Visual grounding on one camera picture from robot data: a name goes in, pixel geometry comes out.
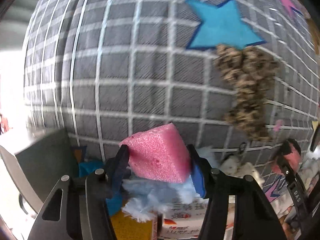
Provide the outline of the grey green curtain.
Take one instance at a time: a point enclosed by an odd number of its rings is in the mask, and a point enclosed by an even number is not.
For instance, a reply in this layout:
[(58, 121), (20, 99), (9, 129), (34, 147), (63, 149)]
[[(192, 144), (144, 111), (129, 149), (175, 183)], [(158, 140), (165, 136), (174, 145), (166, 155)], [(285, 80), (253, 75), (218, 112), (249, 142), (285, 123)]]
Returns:
[(22, 48), (27, 26), (39, 0), (13, 0), (1, 17), (1, 50)]

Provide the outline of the white polka dot scrunchie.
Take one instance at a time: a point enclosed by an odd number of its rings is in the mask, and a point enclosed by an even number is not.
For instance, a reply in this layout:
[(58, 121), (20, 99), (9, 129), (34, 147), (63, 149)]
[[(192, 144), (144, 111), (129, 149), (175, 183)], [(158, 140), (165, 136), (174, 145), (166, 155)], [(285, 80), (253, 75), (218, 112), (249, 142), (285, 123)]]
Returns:
[(243, 178), (245, 175), (251, 175), (261, 188), (265, 182), (251, 163), (242, 164), (236, 155), (229, 155), (220, 165), (220, 170), (228, 176), (238, 178)]

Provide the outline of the white open storage box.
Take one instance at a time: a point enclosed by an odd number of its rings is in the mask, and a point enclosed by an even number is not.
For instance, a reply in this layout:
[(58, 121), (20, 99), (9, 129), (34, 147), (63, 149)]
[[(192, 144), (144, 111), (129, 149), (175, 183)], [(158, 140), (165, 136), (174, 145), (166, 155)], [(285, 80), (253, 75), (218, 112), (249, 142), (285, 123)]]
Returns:
[(57, 181), (79, 167), (64, 128), (11, 129), (1, 135), (1, 157), (14, 184), (39, 212)]

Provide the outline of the light blue fluffy duster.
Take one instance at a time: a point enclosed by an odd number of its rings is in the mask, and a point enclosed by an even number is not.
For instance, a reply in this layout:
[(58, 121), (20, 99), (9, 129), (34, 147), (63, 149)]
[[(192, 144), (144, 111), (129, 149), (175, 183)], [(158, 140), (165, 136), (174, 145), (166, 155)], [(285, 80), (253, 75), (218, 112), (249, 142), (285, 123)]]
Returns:
[(122, 187), (128, 200), (121, 210), (139, 223), (166, 213), (175, 203), (185, 206), (194, 202), (208, 203), (196, 192), (191, 177), (184, 183), (167, 183), (131, 176), (122, 181)]

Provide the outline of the floral tissue pack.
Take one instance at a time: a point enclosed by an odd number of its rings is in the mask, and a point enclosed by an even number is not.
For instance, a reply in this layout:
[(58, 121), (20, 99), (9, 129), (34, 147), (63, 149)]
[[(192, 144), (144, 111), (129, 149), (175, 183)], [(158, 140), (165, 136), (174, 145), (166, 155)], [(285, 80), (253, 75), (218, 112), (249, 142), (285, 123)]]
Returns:
[(158, 217), (159, 239), (193, 239), (200, 234), (208, 199), (195, 198), (190, 204), (172, 200), (172, 207)]

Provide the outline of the pink sponge block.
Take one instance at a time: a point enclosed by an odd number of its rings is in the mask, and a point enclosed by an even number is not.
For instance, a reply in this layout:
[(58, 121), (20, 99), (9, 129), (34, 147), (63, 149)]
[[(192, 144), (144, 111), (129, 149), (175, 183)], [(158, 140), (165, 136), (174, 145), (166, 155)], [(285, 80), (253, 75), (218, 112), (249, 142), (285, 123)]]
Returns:
[(129, 149), (129, 166), (140, 178), (184, 183), (191, 169), (190, 155), (174, 124), (138, 132), (120, 142)]

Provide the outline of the leopard print scarf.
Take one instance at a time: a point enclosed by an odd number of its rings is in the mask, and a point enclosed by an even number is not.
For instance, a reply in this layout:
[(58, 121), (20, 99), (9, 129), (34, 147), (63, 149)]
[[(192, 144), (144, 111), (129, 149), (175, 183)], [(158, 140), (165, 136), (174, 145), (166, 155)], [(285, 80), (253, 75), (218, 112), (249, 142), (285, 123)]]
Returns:
[(225, 120), (251, 141), (271, 141), (265, 123), (265, 100), (267, 91), (274, 87), (278, 62), (254, 46), (237, 49), (220, 44), (216, 53), (215, 66), (223, 81), (234, 88), (236, 96), (235, 106), (225, 115)]

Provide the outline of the grey checked star cloth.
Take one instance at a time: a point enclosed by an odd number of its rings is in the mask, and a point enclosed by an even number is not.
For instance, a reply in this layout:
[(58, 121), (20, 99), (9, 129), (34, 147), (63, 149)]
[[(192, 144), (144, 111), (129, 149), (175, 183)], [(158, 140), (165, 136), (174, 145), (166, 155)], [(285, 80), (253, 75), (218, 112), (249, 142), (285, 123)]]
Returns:
[(317, 118), (319, 66), (297, 0), (200, 0), (259, 36), (279, 72), (266, 95), (270, 142), (248, 139), (225, 114), (232, 87), (214, 67), (211, 37), (191, 0), (39, 0), (25, 36), (24, 99), (28, 125), (63, 127), (87, 157), (106, 160), (120, 141), (173, 123), (187, 144), (209, 146), (217, 160), (245, 147), (264, 188), (285, 181), (270, 166), (287, 138), (306, 154)]

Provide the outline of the pink patterned paper box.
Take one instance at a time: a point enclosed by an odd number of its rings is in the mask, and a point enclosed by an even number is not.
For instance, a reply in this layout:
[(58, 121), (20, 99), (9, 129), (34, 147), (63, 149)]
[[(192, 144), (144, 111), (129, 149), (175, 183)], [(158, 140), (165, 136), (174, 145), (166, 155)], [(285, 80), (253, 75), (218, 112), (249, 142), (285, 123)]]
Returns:
[(152, 240), (157, 239), (157, 220), (139, 223), (119, 211), (111, 217), (117, 240)]

